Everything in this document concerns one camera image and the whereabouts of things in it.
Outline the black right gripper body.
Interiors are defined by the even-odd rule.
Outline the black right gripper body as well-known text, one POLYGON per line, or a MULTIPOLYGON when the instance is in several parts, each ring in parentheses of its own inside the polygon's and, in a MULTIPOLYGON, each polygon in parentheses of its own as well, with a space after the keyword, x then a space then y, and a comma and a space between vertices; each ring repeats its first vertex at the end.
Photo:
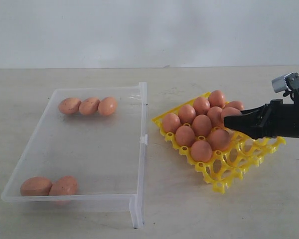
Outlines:
POLYGON ((256 130, 259 138, 299 138, 299 104, 285 104, 282 99, 271 100, 260 107, 256 130))

